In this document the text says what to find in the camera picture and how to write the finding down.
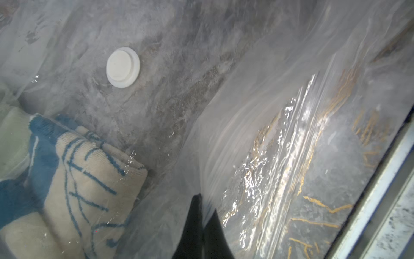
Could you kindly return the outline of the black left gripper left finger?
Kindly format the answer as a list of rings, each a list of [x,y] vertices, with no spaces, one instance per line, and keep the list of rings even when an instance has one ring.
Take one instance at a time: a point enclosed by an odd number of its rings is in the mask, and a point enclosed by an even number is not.
[[[203,249],[202,196],[194,195],[179,244],[172,259],[201,259]]]

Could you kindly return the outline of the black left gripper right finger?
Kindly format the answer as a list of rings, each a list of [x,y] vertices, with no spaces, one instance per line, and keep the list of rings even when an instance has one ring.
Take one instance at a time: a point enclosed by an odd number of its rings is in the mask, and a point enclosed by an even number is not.
[[[217,210],[203,230],[205,259],[234,259],[223,233]]]

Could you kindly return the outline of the cream and teal towel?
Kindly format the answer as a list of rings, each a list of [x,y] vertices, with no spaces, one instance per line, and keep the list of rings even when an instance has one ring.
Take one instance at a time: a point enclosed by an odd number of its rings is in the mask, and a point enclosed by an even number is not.
[[[146,167],[64,115],[32,115],[23,171],[1,177],[1,255],[112,259]]]

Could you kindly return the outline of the clear plastic vacuum bag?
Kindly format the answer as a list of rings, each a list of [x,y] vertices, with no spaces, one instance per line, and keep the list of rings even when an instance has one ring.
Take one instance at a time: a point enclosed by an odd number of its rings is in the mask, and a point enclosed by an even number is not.
[[[234,259],[326,259],[414,111],[414,3],[2,1],[2,104],[146,167],[113,259],[172,259],[198,194]]]

